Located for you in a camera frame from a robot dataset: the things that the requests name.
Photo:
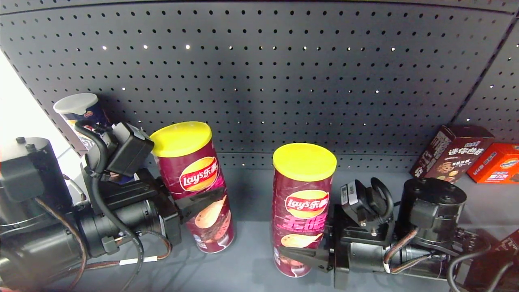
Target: yellow lid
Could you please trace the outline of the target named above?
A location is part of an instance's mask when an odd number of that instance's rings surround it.
[[[330,177],[337,158],[328,149],[308,143],[283,145],[274,152],[274,167],[298,181],[319,181]]]
[[[211,141],[211,128],[203,122],[183,122],[164,127],[150,138],[155,143],[153,154],[180,157],[202,149]]]

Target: robotic arm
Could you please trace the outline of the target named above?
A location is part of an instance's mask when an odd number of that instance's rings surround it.
[[[102,129],[101,138],[82,129],[103,143],[93,147],[83,162],[90,202],[72,204],[48,140],[19,137],[2,148],[0,276],[10,288],[41,288],[48,279],[57,280],[67,274],[63,271],[80,264],[70,290],[88,268],[88,259],[111,255],[121,244],[135,242],[129,234],[138,243],[138,235],[150,233],[169,241],[170,246],[177,245],[181,242],[180,224],[223,192],[219,189],[173,201],[160,178],[140,169],[153,148],[145,133],[125,123]],[[102,158],[104,145],[106,158]],[[119,185],[107,180],[108,171],[126,176],[136,173],[139,179]]]
[[[414,178],[405,182],[401,202],[393,204],[381,181],[371,183],[366,188],[355,180],[341,188],[326,250],[281,247],[280,253],[323,272],[333,270],[334,287],[341,290],[347,289],[352,271],[405,274],[448,281],[454,292],[480,291],[454,280],[471,259],[490,250],[484,238],[457,227],[467,200],[463,190],[443,180]],[[481,291],[493,291],[511,266],[507,262]]]

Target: blue chip can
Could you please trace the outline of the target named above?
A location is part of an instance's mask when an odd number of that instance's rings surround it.
[[[68,123],[87,150],[93,147],[94,142],[76,132],[74,129],[76,122],[90,120],[107,127],[112,125],[101,108],[98,97],[95,94],[82,93],[70,95],[56,102],[53,108],[54,111],[59,113]]]

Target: lay's logo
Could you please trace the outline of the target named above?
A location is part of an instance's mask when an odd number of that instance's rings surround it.
[[[326,210],[330,194],[321,190],[305,190],[291,194],[285,199],[286,210],[301,219],[313,218]]]
[[[180,186],[185,191],[196,192],[210,187],[218,177],[216,157],[204,157],[182,171]]]
[[[511,158],[511,159],[508,159],[507,161],[501,163],[501,165],[499,165],[502,169],[508,169],[514,165],[516,165],[517,163],[519,162],[519,159],[518,158]]]

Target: cable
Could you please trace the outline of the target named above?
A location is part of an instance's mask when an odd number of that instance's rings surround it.
[[[460,289],[458,288],[458,286],[456,285],[456,282],[454,281],[454,268],[456,267],[457,264],[463,262],[464,260],[468,260],[468,259],[472,259],[472,258],[475,258],[475,257],[479,257],[479,256],[482,256],[485,253],[487,253],[490,250],[491,244],[488,241],[488,239],[484,238],[484,240],[487,243],[486,247],[484,249],[475,251],[475,252],[470,253],[470,254],[459,256],[459,257],[455,258],[454,260],[452,260],[450,262],[449,267],[447,268],[447,282],[449,283],[450,288],[454,292],[461,292]],[[506,273],[508,268],[513,266],[513,265],[514,265],[513,262],[508,262],[504,266],[502,266],[501,269],[499,269],[499,271],[497,272],[497,274],[494,277],[494,279],[492,280],[492,282],[490,283],[490,285],[485,290],[485,292],[492,292],[492,291],[494,291],[494,289],[496,288],[497,284],[499,284],[499,280],[501,279],[501,277],[503,277],[503,275]]]
[[[440,257],[439,255],[428,254],[428,255],[423,255],[421,257],[411,259],[396,268],[391,268],[391,274],[393,274],[393,275],[400,274],[401,272],[403,272],[407,269],[410,269],[425,260],[432,259],[432,258],[439,258],[439,257]]]
[[[386,221],[393,216],[393,197],[391,196],[391,192],[386,185],[376,177],[371,178],[371,186],[374,189],[378,188],[380,193],[386,198],[386,211],[379,217],[380,223],[386,223]]]
[[[384,265],[384,270],[386,270],[386,273],[390,274],[391,269],[389,268],[389,261],[391,258],[404,246],[406,246],[413,238],[415,238],[416,234],[418,234],[418,231],[420,231],[420,228],[415,227],[408,233],[406,236],[404,236],[400,241],[398,241],[393,247],[391,247],[384,256],[384,259],[382,261]]]
[[[70,177],[68,177],[66,174],[62,174],[63,178],[65,180],[68,180],[72,187],[79,193],[79,196],[81,196],[81,201],[85,201],[87,199],[87,196],[85,195],[85,192],[81,189],[81,187]]]
[[[166,250],[167,250],[166,253],[163,254],[163,255],[157,256],[157,260],[164,260],[164,259],[166,259],[167,257],[170,256],[170,254],[171,254],[171,252],[173,250],[173,245],[171,244],[171,242],[164,235],[162,235],[162,234],[160,234],[158,232],[155,232],[155,231],[143,231],[141,233],[142,234],[151,234],[153,236],[156,236],[156,237],[160,238],[162,240],[162,242],[164,243],[164,245],[166,246]],[[115,267],[115,266],[119,266],[120,262],[121,261],[94,262],[94,263],[88,264],[86,266],[85,270],[97,270],[97,269],[104,269],[104,268]],[[69,276],[71,274],[76,273],[78,271],[78,269],[79,268],[73,268],[73,269],[70,269],[70,270],[62,271],[61,273],[56,275],[54,278],[57,280],[58,278]]]
[[[93,197],[93,199],[96,201],[96,203],[99,206],[99,209],[104,213],[104,215],[117,228],[119,228],[124,234],[126,234],[126,236],[128,236],[132,240],[133,244],[135,245],[135,247],[137,249],[137,265],[135,265],[135,269],[133,270],[132,275],[126,281],[124,286],[122,287],[121,291],[124,291],[124,290],[126,290],[128,288],[130,283],[133,281],[133,279],[138,275],[138,273],[141,270],[142,263],[144,262],[144,247],[142,246],[142,242],[139,239],[139,237],[137,237],[130,230],[130,228],[128,226],[126,226],[124,224],[124,222],[122,222],[108,208],[108,206],[105,204],[105,202],[104,202],[104,200],[103,200],[103,198],[101,196],[101,193],[99,192],[99,181],[101,179],[100,176],[105,171],[106,164],[108,162],[108,149],[107,149],[105,143],[103,142],[103,140],[101,140],[101,138],[97,134],[95,134],[94,132],[92,132],[92,131],[90,131],[90,130],[88,130],[86,128],[83,128],[84,126],[91,126],[92,128],[97,129],[97,130],[108,130],[108,128],[104,127],[104,126],[101,126],[101,125],[98,125],[98,124],[96,124],[96,123],[94,123],[92,121],[89,121],[89,120],[78,121],[78,122],[76,122],[76,124],[74,126],[76,131],[78,131],[80,134],[83,134],[86,137],[90,138],[92,141],[94,141],[96,146],[99,148],[99,153],[100,153],[99,161],[98,161],[98,164],[95,166],[95,171],[94,171],[96,174],[98,174],[98,176],[94,177],[92,179],[92,197]]]
[[[61,222],[61,224],[63,224],[68,230],[70,230],[70,232],[72,233],[74,238],[76,238],[76,240],[77,240],[77,242],[79,244],[79,249],[81,251],[81,265],[79,266],[79,270],[78,270],[78,273],[76,274],[76,277],[74,278],[74,280],[72,281],[72,283],[68,287],[68,291],[72,291],[74,289],[74,287],[76,286],[77,282],[79,282],[79,280],[83,276],[83,273],[85,271],[85,266],[87,264],[87,247],[86,247],[86,244],[85,244],[83,238],[81,237],[81,235],[79,234],[79,231],[77,230],[77,228],[75,226],[73,226],[72,224],[70,224],[67,221],[67,219],[65,219],[65,217],[63,217],[60,213],[58,213],[56,210],[54,210],[54,208],[52,208],[51,206],[47,205],[47,203],[45,203],[41,198],[36,197],[36,198],[34,198],[34,200],[43,209],[45,209],[45,211],[47,211],[52,216],[54,216],[56,219],[58,219]]]

